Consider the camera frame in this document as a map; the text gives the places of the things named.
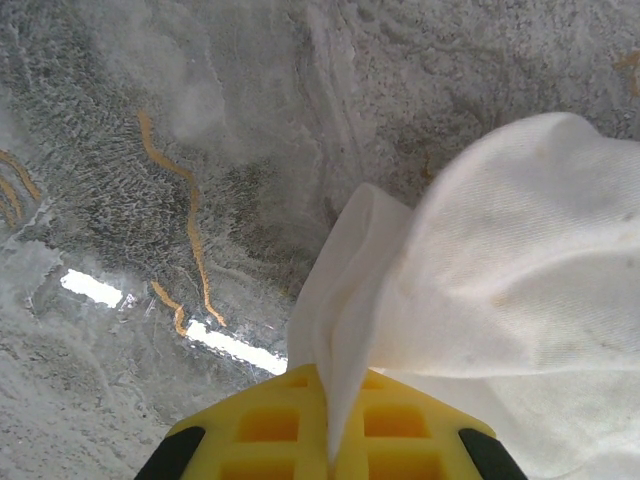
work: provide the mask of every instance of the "orange line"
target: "orange line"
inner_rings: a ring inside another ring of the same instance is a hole
[[[183,337],[186,337],[187,329],[184,328],[184,326],[182,325],[184,322],[184,308],[182,307],[182,305],[179,305],[173,300],[171,300],[171,297],[169,297],[169,294],[167,293],[167,291],[164,288],[162,288],[158,282],[152,281],[151,286],[156,291],[156,294],[160,297],[162,302],[167,307],[173,308],[175,312],[173,314],[173,323],[176,327],[176,332],[178,332]]]
[[[16,211],[16,217],[19,220],[22,218],[22,205],[20,205],[20,200],[18,200],[18,194],[2,175],[0,175],[0,188],[9,199],[9,203],[11,203],[11,206]]]
[[[16,218],[13,216],[13,212],[9,209],[9,206],[2,200],[0,200],[0,212],[4,213],[9,227],[13,228],[16,226]]]
[[[24,188],[26,188],[34,200],[40,200],[40,191],[38,187],[31,181],[31,177],[29,177],[29,173],[24,169],[22,165],[15,161],[9,155],[9,152],[5,152],[4,150],[0,150],[0,161],[3,161],[13,167],[13,169],[18,173],[22,183],[24,184]]]
[[[195,181],[193,173],[191,173],[186,168],[179,167],[153,147],[153,141],[151,139],[151,119],[142,110],[138,112],[138,120],[140,122],[140,130],[142,131],[142,144],[144,145],[144,148],[151,159],[162,168],[177,173],[189,183],[189,188],[191,191],[191,205],[189,208],[189,217],[187,220],[187,234],[189,235],[189,240],[191,241],[191,249],[193,250],[193,256],[196,260],[196,263],[198,264],[200,278],[202,279],[202,289],[204,291],[204,306],[209,311],[209,313],[216,317],[216,320],[220,325],[226,327],[227,324],[224,321],[224,317],[220,315],[215,310],[215,308],[213,308],[210,301],[209,278],[204,268],[204,252],[202,249],[202,242],[200,241],[200,236],[198,235],[198,228],[196,224],[196,213],[198,211],[200,201],[200,192],[198,191],[198,185]]]
[[[616,70],[622,70],[631,67],[630,89],[632,97],[640,97],[640,88],[638,87],[638,79],[636,78],[636,70],[640,66],[640,50],[627,55],[619,62],[613,64]]]

